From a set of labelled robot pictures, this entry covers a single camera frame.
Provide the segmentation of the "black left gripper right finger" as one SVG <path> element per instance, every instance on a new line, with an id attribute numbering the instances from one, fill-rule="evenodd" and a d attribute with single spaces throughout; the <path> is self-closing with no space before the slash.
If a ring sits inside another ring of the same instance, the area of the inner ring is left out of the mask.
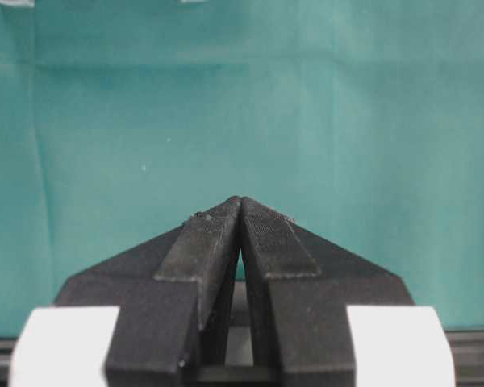
<path id="1" fill-rule="evenodd" d="M 254 363 L 283 386 L 354 386 L 346 307 L 411 305 L 402 278 L 252 198 L 239 220 Z"/>

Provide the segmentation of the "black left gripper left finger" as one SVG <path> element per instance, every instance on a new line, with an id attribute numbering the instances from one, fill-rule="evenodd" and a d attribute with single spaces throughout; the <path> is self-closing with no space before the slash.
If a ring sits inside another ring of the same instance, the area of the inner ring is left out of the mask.
<path id="1" fill-rule="evenodd" d="M 117 306 L 110 386 L 180 386 L 187 365 L 221 365 L 239 257 L 234 196 L 69 277 L 57 306 Z"/>

